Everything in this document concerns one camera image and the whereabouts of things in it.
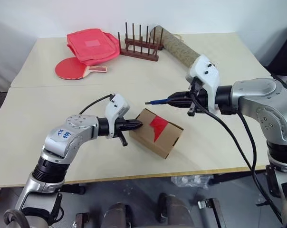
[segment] beige tube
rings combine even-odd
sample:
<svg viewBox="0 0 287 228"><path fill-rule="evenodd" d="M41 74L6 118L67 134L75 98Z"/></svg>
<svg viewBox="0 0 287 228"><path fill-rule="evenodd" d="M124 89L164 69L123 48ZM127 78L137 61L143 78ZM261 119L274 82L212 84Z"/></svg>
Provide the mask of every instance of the beige tube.
<svg viewBox="0 0 287 228"><path fill-rule="evenodd" d="M162 28L160 25L155 27L155 40L157 42L161 39ZM154 29L150 32L151 39L153 39ZM174 57L181 61L185 66L190 68L194 61L200 56L197 52L192 50L189 46L181 42L172 33L163 29L162 37L163 47L168 50Z"/></svg>

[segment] plastic bag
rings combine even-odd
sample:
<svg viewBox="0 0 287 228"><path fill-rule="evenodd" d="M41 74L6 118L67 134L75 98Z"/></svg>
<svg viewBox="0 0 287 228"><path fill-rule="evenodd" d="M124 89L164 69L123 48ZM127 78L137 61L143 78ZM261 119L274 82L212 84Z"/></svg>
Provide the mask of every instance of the plastic bag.
<svg viewBox="0 0 287 228"><path fill-rule="evenodd" d="M208 189L208 182L211 178L213 178L213 175L189 175L171 177L171 181L177 187L197 187Z"/></svg>

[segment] floor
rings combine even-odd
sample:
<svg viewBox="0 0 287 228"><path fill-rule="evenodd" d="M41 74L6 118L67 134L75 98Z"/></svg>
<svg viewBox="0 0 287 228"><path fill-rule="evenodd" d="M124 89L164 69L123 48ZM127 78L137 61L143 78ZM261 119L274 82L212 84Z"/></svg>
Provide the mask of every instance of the floor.
<svg viewBox="0 0 287 228"><path fill-rule="evenodd" d="M258 175L267 187L264 174ZM0 228L5 227L2 215L13 208L22 188L5 188L0 193ZM170 178L147 178L120 181L96 182L86 185L85 195L63 193L62 207L64 218L53 225L54 228L70 228L75 215L90 212L90 223L86 228L100 227L103 214L116 202L129 204L134 212L136 226L156 225L154 211L161 192L180 198L190 209L196 228L217 227L212 209L198 209L197 201L205 198L218 198L227 228L279 228L269 206L257 207L263 198L253 184L251 177L232 180L201 189L177 187ZM280 208L280 200L273 198Z"/></svg>

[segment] red pouch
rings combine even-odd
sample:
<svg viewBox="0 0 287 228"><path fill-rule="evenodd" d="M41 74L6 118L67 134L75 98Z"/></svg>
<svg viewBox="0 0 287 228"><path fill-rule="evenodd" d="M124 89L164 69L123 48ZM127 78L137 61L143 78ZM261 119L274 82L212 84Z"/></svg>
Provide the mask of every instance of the red pouch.
<svg viewBox="0 0 287 228"><path fill-rule="evenodd" d="M118 40L98 28L91 28L67 35L67 46L80 62L96 65L119 55Z"/></svg>

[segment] ping pong paddle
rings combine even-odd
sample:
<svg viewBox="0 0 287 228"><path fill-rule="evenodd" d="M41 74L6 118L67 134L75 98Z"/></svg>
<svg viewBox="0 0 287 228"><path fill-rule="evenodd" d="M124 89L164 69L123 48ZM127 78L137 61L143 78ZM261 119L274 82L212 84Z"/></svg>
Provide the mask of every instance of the ping pong paddle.
<svg viewBox="0 0 287 228"><path fill-rule="evenodd" d="M91 72L107 72L106 66L86 66L76 57L66 58L55 68L58 77L66 80L78 80L88 76Z"/></svg>

